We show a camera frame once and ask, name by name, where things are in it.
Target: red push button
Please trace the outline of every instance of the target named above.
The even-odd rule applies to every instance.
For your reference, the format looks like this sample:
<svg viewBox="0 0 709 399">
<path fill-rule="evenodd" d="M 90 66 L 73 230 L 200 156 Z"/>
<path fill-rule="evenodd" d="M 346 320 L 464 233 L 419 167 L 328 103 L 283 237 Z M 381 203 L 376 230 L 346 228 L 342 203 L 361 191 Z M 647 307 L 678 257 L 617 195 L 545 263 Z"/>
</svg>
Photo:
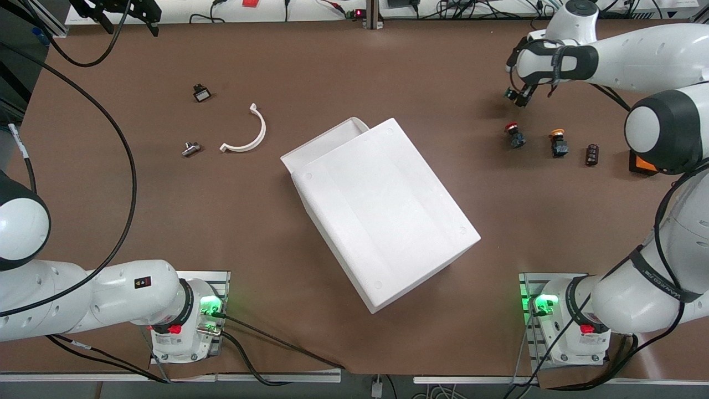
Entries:
<svg viewBox="0 0 709 399">
<path fill-rule="evenodd" d="M 595 331 L 595 329 L 590 324 L 582 324 L 581 325 L 581 333 L 582 334 L 592 334 L 594 331 Z"/>
</svg>

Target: gray floor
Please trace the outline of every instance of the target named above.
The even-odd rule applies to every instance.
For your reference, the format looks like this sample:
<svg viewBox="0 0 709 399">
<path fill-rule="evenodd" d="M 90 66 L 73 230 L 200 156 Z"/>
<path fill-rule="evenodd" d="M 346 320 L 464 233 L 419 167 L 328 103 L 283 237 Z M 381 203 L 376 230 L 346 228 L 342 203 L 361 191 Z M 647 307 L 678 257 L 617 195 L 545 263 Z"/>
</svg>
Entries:
<svg viewBox="0 0 709 399">
<path fill-rule="evenodd" d="M 259 383 L 180 383 L 165 386 L 158 383 L 0 383 L 1 399 L 345 399 L 370 398 L 372 376 L 346 373 L 342 382 L 294 383 L 284 387 L 265 387 Z M 411 376 L 394 376 L 399 399 L 410 399 L 424 393 L 426 386 L 413 384 Z M 502 385 L 458 385 L 456 392 L 467 399 L 501 399 L 506 391 Z M 383 399 L 394 398 L 391 386 L 385 382 Z M 648 398 L 709 398 L 709 386 L 650 386 L 605 385 L 594 390 L 564 393 L 532 388 L 525 399 L 648 399 Z"/>
</svg>

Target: white curved handle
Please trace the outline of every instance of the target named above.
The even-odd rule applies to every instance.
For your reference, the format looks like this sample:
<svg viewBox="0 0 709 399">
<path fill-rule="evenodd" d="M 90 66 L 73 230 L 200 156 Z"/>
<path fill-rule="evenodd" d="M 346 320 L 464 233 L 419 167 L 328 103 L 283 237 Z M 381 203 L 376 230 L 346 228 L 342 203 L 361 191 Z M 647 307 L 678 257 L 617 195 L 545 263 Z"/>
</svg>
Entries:
<svg viewBox="0 0 709 399">
<path fill-rule="evenodd" d="M 266 121 L 264 121 L 264 117 L 256 109 L 255 103 L 251 104 L 251 107 L 249 107 L 249 110 L 251 111 L 252 114 L 258 116 L 259 119 L 261 119 L 261 131 L 259 132 L 259 135 L 256 136 L 254 141 L 252 141 L 251 143 L 248 143 L 245 146 L 241 146 L 241 147 L 230 146 L 227 143 L 224 143 L 224 144 L 222 144 L 221 147 L 219 147 L 219 150 L 221 152 L 225 152 L 225 151 L 229 150 L 229 151 L 234 151 L 236 153 L 243 153 L 245 151 L 253 150 L 254 148 L 256 148 L 256 146 L 258 146 L 261 143 L 261 141 L 263 141 L 264 137 L 266 136 Z"/>
</svg>

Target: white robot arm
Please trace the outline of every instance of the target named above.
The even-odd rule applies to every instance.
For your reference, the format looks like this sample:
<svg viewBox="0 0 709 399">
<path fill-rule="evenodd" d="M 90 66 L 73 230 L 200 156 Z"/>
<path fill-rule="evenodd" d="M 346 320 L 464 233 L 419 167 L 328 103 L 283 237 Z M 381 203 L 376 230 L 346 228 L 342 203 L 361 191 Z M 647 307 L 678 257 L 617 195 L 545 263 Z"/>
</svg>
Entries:
<svg viewBox="0 0 709 399">
<path fill-rule="evenodd" d="M 598 8 L 570 0 L 545 31 L 515 48 L 507 71 L 525 86 L 506 96 L 525 106 L 541 84 L 571 80 L 652 93 L 625 121 L 628 146 L 666 174 L 689 173 L 709 158 L 709 26 L 671 24 L 596 40 Z M 531 302 L 555 364 L 602 364 L 610 332 L 652 332 L 709 315 L 708 171 L 697 173 L 659 227 L 678 288 L 659 257 L 654 231 L 605 277 L 557 278 Z M 590 298 L 582 307 L 586 298 Z"/>
<path fill-rule="evenodd" d="M 221 301 L 198 279 L 183 280 L 166 261 L 133 261 L 45 305 L 12 312 L 58 294 L 86 278 L 73 263 L 33 259 L 50 233 L 49 211 L 35 193 L 0 171 L 0 341 L 71 334 L 122 322 L 150 326 L 153 350 L 164 361 L 204 359 Z"/>
</svg>

